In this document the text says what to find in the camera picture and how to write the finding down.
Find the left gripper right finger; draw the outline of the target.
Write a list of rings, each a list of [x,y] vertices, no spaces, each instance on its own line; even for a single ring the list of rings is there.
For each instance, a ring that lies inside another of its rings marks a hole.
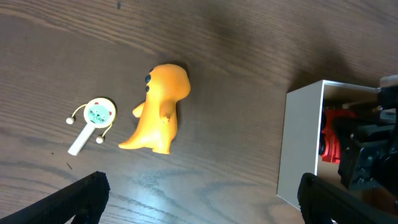
[[[297,198],[306,224],[397,224],[397,217],[362,203],[311,173],[302,176]]]

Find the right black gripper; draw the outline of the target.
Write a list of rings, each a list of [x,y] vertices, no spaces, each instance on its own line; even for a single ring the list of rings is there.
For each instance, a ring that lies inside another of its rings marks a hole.
[[[397,205],[397,86],[382,87],[376,101],[348,109],[354,118],[332,121],[341,146],[341,184],[350,191],[385,189]]]

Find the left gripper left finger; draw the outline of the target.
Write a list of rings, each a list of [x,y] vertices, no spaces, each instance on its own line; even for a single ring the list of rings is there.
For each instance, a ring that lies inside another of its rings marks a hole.
[[[1,224],[56,224],[100,222],[109,199],[104,172],[94,172],[38,202],[1,218]]]

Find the red toy car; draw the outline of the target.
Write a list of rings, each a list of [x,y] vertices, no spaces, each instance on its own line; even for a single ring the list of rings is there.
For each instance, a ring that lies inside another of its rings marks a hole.
[[[340,163],[340,142],[332,127],[333,120],[339,117],[355,118],[356,115],[348,109],[322,111],[318,155],[321,156],[323,162]]]

